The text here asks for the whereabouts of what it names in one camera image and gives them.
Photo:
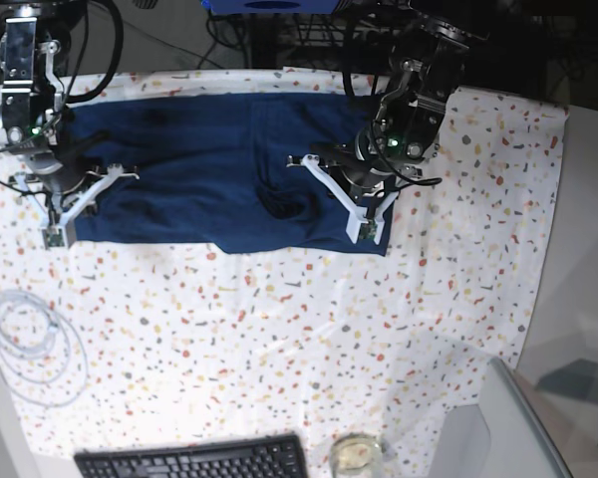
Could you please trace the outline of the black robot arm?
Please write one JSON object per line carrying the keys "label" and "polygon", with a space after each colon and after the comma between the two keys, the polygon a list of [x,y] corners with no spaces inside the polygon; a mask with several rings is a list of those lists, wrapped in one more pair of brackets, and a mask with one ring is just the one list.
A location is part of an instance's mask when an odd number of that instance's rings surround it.
{"label": "black robot arm", "polygon": [[94,4],[114,26],[111,59],[104,76],[86,93],[72,89],[89,42],[89,1],[1,1],[7,8],[0,38],[2,72],[1,153],[21,157],[49,194],[68,194],[83,185],[84,153],[105,138],[98,132],[74,140],[65,123],[71,105],[101,94],[117,72],[124,45],[124,22],[113,1]]}
{"label": "black robot arm", "polygon": [[471,49],[484,42],[492,13],[485,1],[385,1],[350,8],[345,16],[344,92],[355,93],[356,55],[376,53],[388,76],[376,106],[350,144],[316,143],[313,152],[354,204],[411,186],[434,187],[421,165],[438,145],[450,95]]}

